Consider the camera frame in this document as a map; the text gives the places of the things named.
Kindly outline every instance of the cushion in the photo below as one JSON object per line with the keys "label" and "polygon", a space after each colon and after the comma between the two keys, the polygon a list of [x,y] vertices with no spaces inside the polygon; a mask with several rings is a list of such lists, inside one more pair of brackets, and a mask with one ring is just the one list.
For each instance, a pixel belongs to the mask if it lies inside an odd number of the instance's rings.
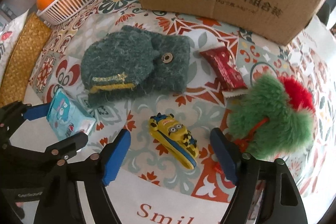
{"label": "cushion", "polygon": [[11,53],[25,25],[27,15],[28,11],[12,20],[0,34],[0,86]]}

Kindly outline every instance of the yellow stripe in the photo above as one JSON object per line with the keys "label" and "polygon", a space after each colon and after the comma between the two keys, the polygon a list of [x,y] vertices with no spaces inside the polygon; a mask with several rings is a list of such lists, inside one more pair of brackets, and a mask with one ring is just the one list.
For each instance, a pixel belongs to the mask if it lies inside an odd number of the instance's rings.
{"label": "yellow stripe", "polygon": [[123,73],[119,73],[117,75],[109,76],[109,77],[92,77],[92,81],[95,82],[109,82],[109,81],[125,81],[125,78],[127,78],[127,74],[125,71]]}
{"label": "yellow stripe", "polygon": [[129,83],[129,84],[113,84],[113,85],[94,85],[90,89],[90,93],[96,93],[99,90],[122,90],[122,89],[132,89],[135,87],[135,84]]}

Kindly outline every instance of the metal snap button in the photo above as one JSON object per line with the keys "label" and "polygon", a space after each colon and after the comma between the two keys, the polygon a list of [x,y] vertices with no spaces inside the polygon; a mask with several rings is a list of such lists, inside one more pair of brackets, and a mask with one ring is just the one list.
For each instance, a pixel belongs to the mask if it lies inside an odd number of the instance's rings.
{"label": "metal snap button", "polygon": [[167,52],[161,57],[161,60],[165,64],[170,63],[173,60],[173,55],[170,52]]}

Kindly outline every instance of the red fuzzy pom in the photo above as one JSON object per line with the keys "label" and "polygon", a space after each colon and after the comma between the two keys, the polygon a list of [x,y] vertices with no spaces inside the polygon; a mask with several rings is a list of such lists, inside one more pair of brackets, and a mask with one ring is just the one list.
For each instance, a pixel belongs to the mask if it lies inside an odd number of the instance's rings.
{"label": "red fuzzy pom", "polygon": [[293,109],[299,110],[305,108],[315,113],[313,98],[309,90],[304,88],[303,85],[294,78],[279,77],[278,79],[285,87],[285,91],[290,98],[289,103]]}

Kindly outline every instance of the blue gripper pad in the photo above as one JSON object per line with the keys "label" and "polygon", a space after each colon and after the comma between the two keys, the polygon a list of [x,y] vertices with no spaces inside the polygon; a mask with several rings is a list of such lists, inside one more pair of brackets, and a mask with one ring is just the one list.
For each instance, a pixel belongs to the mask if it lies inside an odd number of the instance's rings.
{"label": "blue gripper pad", "polygon": [[50,108],[50,103],[31,106],[27,109],[27,111],[23,114],[23,118],[32,121],[38,118],[45,117],[48,114],[48,110]]}
{"label": "blue gripper pad", "polygon": [[104,186],[108,186],[117,177],[130,145],[131,133],[122,129],[114,142],[107,144],[101,151],[101,165],[104,170],[102,182]]}
{"label": "blue gripper pad", "polygon": [[239,148],[227,140],[219,128],[211,130],[210,144],[223,169],[225,178],[232,181],[234,185],[237,185],[237,170],[240,168],[241,163]]}

